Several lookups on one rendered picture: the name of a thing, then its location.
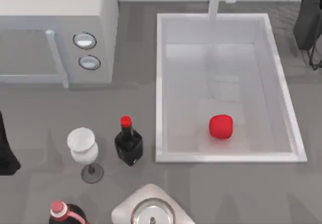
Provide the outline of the white wine glass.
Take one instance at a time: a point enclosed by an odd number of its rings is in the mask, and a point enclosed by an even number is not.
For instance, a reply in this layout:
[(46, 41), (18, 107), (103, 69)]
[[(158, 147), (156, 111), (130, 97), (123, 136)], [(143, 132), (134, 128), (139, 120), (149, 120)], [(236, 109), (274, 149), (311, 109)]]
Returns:
[(67, 146), (71, 157), (82, 165), (81, 177), (88, 184), (95, 184), (102, 180), (104, 168), (96, 163), (98, 157), (98, 144), (92, 130), (79, 127), (72, 130), (67, 136)]

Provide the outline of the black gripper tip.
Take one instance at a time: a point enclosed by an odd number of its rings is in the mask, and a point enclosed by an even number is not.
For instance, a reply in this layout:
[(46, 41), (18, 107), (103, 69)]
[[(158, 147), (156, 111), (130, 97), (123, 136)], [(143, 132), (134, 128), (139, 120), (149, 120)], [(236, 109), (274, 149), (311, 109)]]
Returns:
[(0, 176), (12, 176), (21, 168), (21, 164), (9, 145), (3, 115), (0, 111)]

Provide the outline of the red rounded cube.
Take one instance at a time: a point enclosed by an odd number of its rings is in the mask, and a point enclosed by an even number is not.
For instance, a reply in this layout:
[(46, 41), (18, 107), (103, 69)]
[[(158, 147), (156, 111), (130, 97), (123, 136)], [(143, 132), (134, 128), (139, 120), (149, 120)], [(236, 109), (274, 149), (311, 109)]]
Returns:
[(217, 139), (229, 139), (233, 133), (233, 119), (229, 115), (219, 114), (209, 120), (209, 133)]

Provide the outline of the dark jug with pink cap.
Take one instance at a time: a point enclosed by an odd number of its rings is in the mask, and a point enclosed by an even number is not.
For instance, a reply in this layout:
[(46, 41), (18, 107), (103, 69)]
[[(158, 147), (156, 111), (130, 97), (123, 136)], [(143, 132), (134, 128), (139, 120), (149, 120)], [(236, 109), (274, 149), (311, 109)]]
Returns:
[(53, 201), (48, 224), (90, 224), (85, 212), (77, 205), (62, 200)]

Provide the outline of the white sink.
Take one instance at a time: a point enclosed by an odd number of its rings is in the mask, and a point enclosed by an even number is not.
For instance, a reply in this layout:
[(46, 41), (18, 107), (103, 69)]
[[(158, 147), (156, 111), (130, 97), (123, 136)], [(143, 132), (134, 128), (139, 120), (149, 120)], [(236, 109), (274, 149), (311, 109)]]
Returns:
[[(157, 15), (158, 163), (305, 163), (307, 156), (264, 13)], [(212, 116), (233, 119), (229, 139)]]

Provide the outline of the microwave oven door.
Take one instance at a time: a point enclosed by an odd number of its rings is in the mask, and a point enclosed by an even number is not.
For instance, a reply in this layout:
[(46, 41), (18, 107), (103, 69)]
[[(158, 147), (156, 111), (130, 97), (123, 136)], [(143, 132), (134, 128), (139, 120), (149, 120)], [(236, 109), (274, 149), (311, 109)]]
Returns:
[(46, 30), (0, 30), (0, 84), (62, 84)]

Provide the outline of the large microwave knob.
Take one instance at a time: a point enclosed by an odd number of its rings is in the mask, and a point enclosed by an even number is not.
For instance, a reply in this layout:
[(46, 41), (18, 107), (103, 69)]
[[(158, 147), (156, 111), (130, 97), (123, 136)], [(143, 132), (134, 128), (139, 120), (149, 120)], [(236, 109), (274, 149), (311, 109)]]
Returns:
[(75, 34), (72, 38), (72, 41), (76, 47), (84, 50), (92, 49), (97, 44), (95, 36), (89, 32)]

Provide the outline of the black bottle with red cap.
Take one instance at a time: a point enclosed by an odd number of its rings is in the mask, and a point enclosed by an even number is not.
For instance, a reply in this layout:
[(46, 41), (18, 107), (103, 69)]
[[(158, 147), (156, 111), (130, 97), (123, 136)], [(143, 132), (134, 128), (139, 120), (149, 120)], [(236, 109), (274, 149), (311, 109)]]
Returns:
[(133, 166), (143, 156), (143, 138), (133, 128), (130, 116), (123, 115), (120, 126), (121, 131), (114, 140), (116, 152), (124, 163)]

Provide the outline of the silver pot with lid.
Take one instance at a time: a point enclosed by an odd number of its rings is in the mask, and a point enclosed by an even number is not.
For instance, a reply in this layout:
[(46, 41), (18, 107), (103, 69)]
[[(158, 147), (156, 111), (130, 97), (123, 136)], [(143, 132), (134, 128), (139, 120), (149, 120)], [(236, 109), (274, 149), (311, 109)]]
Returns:
[(196, 224), (163, 189), (146, 184), (129, 195), (112, 213), (113, 224)]

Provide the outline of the pale microwave oven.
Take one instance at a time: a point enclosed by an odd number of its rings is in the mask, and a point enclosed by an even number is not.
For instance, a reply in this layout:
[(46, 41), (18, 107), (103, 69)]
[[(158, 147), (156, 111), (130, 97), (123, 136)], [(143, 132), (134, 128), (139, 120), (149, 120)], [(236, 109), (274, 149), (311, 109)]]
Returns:
[[(0, 30), (53, 30), (59, 54), (72, 84), (109, 84), (112, 81), (118, 27), (118, 0), (0, 0)], [(97, 40), (84, 50), (72, 41), (89, 32)], [(78, 64), (82, 56), (101, 61), (97, 70)]]

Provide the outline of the small microwave knob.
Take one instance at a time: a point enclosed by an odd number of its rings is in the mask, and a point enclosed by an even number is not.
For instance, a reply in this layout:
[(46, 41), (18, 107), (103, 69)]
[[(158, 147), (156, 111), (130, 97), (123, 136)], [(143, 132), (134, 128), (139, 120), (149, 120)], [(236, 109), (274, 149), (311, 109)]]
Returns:
[(85, 70), (97, 70), (101, 66), (101, 61), (93, 55), (86, 55), (78, 59), (78, 64)]

